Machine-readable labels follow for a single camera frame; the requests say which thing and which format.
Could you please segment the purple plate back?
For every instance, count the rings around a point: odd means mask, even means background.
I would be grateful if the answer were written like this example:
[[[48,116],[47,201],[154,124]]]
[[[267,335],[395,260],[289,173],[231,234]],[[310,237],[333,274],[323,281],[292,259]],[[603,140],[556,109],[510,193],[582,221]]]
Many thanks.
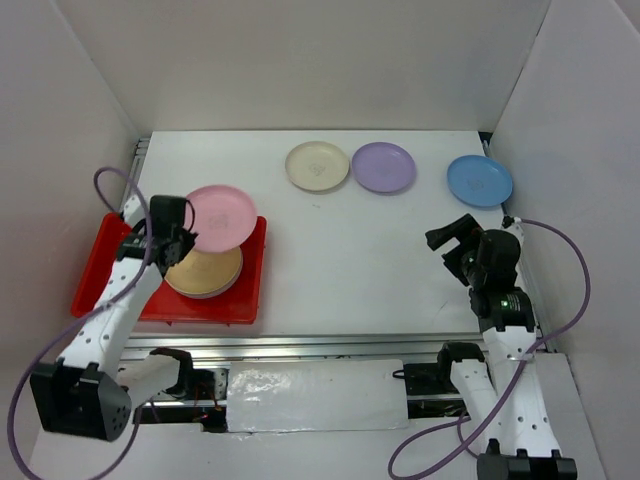
[[[360,147],[352,156],[351,170],[362,187],[381,194],[406,190],[417,177],[411,154],[389,142],[373,142]]]

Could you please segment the yellow plate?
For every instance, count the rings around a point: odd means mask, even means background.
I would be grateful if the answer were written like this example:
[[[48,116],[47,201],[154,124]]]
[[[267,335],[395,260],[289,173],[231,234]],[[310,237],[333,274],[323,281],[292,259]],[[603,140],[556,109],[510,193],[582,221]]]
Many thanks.
[[[211,298],[224,293],[238,279],[243,268],[239,247],[222,253],[191,250],[167,271],[165,282],[179,294],[189,298]]]

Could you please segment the pink plate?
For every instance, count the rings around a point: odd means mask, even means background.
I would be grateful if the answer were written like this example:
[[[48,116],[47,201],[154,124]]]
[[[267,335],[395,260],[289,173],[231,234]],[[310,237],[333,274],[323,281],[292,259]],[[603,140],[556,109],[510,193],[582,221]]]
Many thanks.
[[[209,185],[186,196],[185,226],[196,234],[194,249],[222,253],[239,247],[252,234],[257,209],[244,191],[228,185]]]

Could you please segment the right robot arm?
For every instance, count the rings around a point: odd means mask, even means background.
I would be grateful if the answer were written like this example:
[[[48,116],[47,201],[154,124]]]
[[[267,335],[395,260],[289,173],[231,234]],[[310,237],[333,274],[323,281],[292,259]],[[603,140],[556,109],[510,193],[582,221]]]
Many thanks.
[[[455,239],[443,264],[469,293],[470,308],[488,350],[448,343],[435,378],[458,391],[482,448],[480,479],[575,479],[573,459],[563,455],[551,427],[534,352],[536,323],[527,293],[517,286],[519,239],[506,230],[484,229],[470,214],[425,234],[431,250]]]

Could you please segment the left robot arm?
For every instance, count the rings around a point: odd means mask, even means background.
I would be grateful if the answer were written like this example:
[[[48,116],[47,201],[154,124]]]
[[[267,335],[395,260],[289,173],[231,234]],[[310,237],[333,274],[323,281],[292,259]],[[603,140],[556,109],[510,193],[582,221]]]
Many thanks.
[[[155,195],[148,207],[127,205],[130,226],[105,261],[107,277],[95,307],[53,363],[40,362],[29,384],[44,430],[112,442],[130,415],[166,391],[176,399],[196,390],[191,355],[160,347],[136,367],[120,359],[144,307],[168,270],[193,249],[195,210],[183,197]]]

